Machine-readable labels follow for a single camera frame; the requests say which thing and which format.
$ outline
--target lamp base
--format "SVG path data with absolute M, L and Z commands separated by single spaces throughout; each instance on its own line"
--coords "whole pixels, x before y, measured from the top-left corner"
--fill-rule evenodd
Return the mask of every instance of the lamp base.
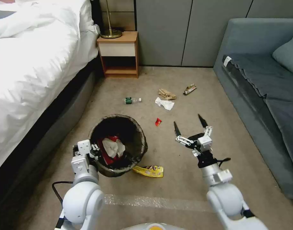
M 112 30 L 110 33 L 109 30 L 105 30 L 103 33 L 101 33 L 102 38 L 118 38 L 122 36 L 122 31 L 119 30 Z

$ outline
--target sofa armrest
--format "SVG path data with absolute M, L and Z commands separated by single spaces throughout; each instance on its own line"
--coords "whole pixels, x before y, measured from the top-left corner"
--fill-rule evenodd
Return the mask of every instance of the sofa armrest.
M 272 54 L 293 37 L 293 19 L 239 18 L 228 22 L 214 65 L 220 68 L 224 54 Z

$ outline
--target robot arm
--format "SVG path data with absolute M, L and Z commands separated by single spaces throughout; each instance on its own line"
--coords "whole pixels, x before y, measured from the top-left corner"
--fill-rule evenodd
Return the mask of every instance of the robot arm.
M 55 230 L 73 230 L 72 224 L 82 225 L 81 230 L 93 230 L 96 220 L 104 205 L 104 194 L 98 185 L 98 173 L 89 159 L 92 154 L 89 140 L 81 141 L 74 146 L 77 151 L 72 158 L 72 168 L 75 173 L 73 187 L 64 196 L 59 221 Z
M 217 160 L 213 157 L 212 139 L 210 138 L 212 126 L 208 126 L 200 115 L 199 118 L 204 127 L 204 133 L 184 138 L 174 122 L 177 136 L 175 140 L 192 149 L 193 155 L 198 158 L 198 167 L 202 171 L 204 181 L 209 186 L 207 199 L 222 225 L 228 230 L 267 230 L 267 227 L 250 211 L 240 190 L 229 183 L 233 178 L 231 172 L 228 169 L 220 168 L 221 164 L 230 158 Z M 241 219 L 230 219 L 238 214 L 242 216 Z

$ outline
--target wooden nightstand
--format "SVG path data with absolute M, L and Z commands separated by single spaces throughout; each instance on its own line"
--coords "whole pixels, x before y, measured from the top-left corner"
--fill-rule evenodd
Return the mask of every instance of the wooden nightstand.
M 124 31 L 119 38 L 97 40 L 105 77 L 138 78 L 138 32 Z

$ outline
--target plastic bottle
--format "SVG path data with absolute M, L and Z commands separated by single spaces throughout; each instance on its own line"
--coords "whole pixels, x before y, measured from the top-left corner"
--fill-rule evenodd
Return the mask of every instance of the plastic bottle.
M 133 97 L 126 97 L 123 99 L 123 103 L 124 104 L 134 104 L 134 103 L 137 103 L 137 102 L 141 102 L 142 99 L 141 98 L 133 98 Z

